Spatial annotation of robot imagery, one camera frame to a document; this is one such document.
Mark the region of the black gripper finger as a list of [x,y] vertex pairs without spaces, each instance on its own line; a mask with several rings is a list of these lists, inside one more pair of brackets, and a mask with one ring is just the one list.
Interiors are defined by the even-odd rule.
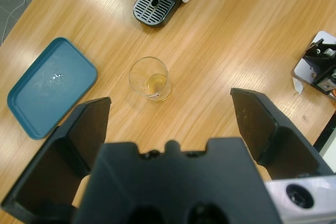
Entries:
[[106,139],[111,99],[77,105],[51,133],[1,203],[20,221],[72,221],[72,204]]
[[305,136],[263,93],[232,88],[239,132],[252,158],[271,179],[328,176],[334,172]]

